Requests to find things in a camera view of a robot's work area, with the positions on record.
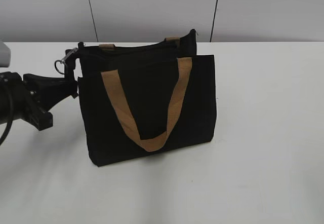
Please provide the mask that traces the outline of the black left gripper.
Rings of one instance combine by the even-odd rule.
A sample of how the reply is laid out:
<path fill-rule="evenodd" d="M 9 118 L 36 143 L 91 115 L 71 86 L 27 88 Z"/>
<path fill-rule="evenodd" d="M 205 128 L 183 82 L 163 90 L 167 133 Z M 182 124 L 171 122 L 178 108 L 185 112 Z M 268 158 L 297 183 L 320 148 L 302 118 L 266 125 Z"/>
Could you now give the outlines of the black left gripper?
<path fill-rule="evenodd" d="M 65 56 L 54 62 L 56 72 L 68 75 L 76 67 L 74 57 L 78 48 L 66 50 Z M 64 72 L 60 71 L 57 64 L 64 65 Z M 37 130 L 42 131 L 53 126 L 53 115 L 50 110 L 68 96 L 78 97 L 78 84 L 75 79 L 42 77 L 27 73 L 23 75 L 23 82 L 29 93 L 30 108 L 27 121 Z"/>

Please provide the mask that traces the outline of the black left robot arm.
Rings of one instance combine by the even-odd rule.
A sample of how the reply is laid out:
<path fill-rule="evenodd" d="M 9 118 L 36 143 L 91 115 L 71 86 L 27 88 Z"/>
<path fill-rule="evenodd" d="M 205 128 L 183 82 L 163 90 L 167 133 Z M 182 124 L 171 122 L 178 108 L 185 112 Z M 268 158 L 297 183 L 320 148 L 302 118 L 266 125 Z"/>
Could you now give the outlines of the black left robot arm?
<path fill-rule="evenodd" d="M 37 130 L 53 126 L 50 110 L 65 98 L 77 97 L 77 81 L 74 78 L 75 60 L 69 59 L 78 48 L 66 50 L 61 60 L 54 62 L 55 70 L 62 78 L 42 77 L 27 73 L 1 73 L 1 124 L 6 127 L 1 135 L 3 143 L 14 120 L 24 120 Z"/>

